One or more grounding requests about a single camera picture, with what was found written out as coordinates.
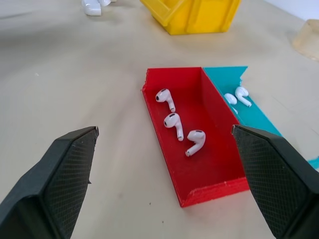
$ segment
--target tabletop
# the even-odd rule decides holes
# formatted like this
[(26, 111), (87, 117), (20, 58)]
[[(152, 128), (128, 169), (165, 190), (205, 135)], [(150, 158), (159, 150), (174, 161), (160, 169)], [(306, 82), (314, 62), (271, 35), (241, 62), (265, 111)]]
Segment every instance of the tabletop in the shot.
[(319, 154), (319, 64), (291, 47), (303, 21), (243, 0), (227, 33), (170, 36), (138, 0), (101, 17), (80, 0), (0, 9), (0, 201), (57, 137), (97, 125), (73, 239), (271, 239), (249, 191), (180, 208), (141, 88), (147, 68), (248, 65), (243, 85), (306, 158)]

